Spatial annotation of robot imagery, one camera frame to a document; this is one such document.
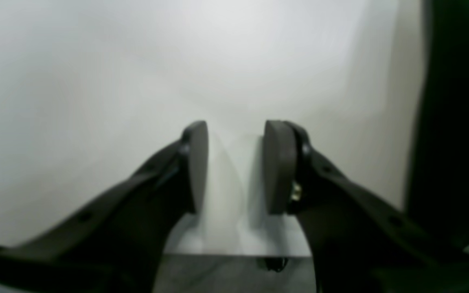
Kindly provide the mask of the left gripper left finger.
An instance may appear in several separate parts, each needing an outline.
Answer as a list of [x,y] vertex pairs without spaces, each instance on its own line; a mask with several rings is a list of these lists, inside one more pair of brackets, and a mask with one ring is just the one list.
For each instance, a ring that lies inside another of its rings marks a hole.
[[203,203],[203,120],[129,178],[24,244],[0,247],[0,285],[34,293],[150,293],[167,239]]

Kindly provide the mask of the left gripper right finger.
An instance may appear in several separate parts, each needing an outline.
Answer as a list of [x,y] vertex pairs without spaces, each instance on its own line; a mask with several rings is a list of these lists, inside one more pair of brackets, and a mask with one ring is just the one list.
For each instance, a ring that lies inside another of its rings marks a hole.
[[262,170],[267,211],[300,224],[319,293],[469,293],[469,254],[348,179],[300,125],[265,122]]

